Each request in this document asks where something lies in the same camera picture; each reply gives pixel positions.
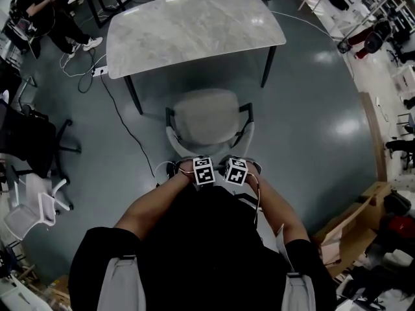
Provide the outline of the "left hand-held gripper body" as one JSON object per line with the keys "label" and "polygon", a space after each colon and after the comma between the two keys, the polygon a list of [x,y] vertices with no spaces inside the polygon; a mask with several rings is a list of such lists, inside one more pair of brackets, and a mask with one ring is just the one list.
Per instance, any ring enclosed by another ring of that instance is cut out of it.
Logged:
{"label": "left hand-held gripper body", "polygon": [[215,182],[213,162],[210,157],[185,157],[177,162],[176,167],[196,185],[209,185]]}

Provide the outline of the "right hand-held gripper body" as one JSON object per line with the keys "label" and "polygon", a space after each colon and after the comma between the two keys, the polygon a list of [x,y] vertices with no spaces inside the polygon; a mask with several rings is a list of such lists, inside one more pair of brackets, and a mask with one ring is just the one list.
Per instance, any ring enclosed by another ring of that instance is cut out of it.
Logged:
{"label": "right hand-held gripper body", "polygon": [[225,170],[223,177],[226,183],[232,185],[243,185],[248,175],[249,168],[247,163],[255,166],[256,170],[261,173],[261,165],[249,158],[229,157],[225,160]]}

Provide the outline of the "grey upholstered chair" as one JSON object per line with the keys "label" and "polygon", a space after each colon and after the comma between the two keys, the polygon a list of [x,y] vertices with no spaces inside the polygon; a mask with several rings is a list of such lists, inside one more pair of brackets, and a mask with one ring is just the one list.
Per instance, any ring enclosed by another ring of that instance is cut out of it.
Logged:
{"label": "grey upholstered chair", "polygon": [[210,157],[213,167],[223,173],[232,157],[261,166],[247,156],[254,136],[252,103],[239,104],[237,95],[226,89],[201,89],[184,94],[165,109],[167,138],[179,160],[167,165],[167,174],[179,171],[182,161]]}

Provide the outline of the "person's left forearm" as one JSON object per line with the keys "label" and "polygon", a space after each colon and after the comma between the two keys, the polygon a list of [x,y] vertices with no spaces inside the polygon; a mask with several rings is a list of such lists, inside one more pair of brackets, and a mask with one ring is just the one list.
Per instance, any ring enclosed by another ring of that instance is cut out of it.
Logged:
{"label": "person's left forearm", "polygon": [[179,172],[171,179],[138,198],[115,224],[143,240],[169,209],[177,195],[193,181],[193,174]]}

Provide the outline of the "person's right forearm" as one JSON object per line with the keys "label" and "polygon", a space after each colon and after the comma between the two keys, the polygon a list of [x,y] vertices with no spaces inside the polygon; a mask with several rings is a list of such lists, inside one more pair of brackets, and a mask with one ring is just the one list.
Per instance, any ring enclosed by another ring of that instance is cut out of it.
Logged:
{"label": "person's right forearm", "polygon": [[263,178],[255,166],[248,164],[246,183],[258,197],[265,219],[275,236],[283,228],[285,244],[294,240],[310,241],[307,231],[291,205]]}

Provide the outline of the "black office chair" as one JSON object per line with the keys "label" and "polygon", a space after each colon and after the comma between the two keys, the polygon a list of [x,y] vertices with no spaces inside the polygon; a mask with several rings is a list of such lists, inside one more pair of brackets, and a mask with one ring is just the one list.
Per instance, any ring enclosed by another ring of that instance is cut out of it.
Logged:
{"label": "black office chair", "polygon": [[31,173],[45,179],[52,174],[70,183],[62,170],[59,152],[82,153],[80,148],[60,144],[66,128],[72,123],[67,119],[57,130],[48,116],[30,106],[25,105],[23,111],[18,112],[0,99],[0,154],[14,156],[30,167],[26,170],[12,168],[14,179],[18,181],[21,176]]}

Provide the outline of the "white mesh chair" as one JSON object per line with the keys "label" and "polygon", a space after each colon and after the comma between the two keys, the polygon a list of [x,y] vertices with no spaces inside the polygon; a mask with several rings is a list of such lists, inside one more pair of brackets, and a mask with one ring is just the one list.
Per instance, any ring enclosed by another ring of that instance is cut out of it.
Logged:
{"label": "white mesh chair", "polygon": [[31,173],[25,176],[23,184],[24,202],[18,202],[3,219],[6,228],[18,240],[23,240],[35,225],[54,226],[60,214],[58,206],[66,211],[73,210],[73,205],[58,198],[58,191],[68,184],[66,178],[53,186],[51,179]]}

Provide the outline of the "black flat waist device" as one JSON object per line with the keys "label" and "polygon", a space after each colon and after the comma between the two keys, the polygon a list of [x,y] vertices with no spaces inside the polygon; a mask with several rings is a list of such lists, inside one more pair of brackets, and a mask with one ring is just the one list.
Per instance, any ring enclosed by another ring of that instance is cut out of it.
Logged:
{"label": "black flat waist device", "polygon": [[249,205],[252,208],[256,208],[258,206],[257,198],[247,194],[247,193],[240,193],[240,194],[233,194],[233,197],[240,202],[243,202]]}

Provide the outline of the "person's black top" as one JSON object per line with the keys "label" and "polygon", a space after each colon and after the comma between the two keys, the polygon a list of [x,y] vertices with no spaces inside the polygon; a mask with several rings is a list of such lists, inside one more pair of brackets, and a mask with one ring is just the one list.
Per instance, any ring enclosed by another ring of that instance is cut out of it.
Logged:
{"label": "person's black top", "polygon": [[73,311],[98,311],[112,259],[134,261],[146,311],[281,311],[289,270],[310,277],[316,311],[336,309],[316,248],[306,240],[267,248],[254,209],[219,186],[185,188],[144,239],[120,228],[88,230],[69,274]]}

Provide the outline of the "brown cardboard box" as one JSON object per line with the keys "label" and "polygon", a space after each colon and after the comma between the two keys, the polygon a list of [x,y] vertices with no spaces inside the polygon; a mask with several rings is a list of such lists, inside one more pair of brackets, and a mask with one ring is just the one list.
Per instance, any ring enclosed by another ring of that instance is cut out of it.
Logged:
{"label": "brown cardboard box", "polygon": [[313,236],[320,258],[332,278],[350,267],[374,241],[385,215],[384,199],[391,192],[389,182],[375,182]]}

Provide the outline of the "grey marble table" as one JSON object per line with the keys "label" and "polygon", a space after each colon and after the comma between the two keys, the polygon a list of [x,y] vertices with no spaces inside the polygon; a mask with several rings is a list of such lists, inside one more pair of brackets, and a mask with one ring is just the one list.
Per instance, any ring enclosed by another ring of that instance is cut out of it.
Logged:
{"label": "grey marble table", "polygon": [[261,85],[276,48],[287,40],[262,0],[155,0],[112,17],[106,38],[108,76],[123,78],[138,111],[131,76],[178,63],[268,48]]}

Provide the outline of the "black bag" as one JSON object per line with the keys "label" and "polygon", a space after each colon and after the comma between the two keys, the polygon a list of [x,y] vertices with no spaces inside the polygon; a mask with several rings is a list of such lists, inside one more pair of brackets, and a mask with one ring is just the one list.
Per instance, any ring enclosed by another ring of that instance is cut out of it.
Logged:
{"label": "black bag", "polygon": [[397,191],[392,190],[391,193],[384,198],[384,207],[387,213],[405,216],[411,210],[412,205],[406,197],[400,195]]}

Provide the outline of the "red bag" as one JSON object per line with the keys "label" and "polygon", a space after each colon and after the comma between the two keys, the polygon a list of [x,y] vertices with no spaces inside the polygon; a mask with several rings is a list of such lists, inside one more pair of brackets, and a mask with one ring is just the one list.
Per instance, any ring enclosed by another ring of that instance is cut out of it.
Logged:
{"label": "red bag", "polygon": [[389,221],[387,228],[397,233],[401,238],[415,238],[415,219],[411,216],[394,216]]}

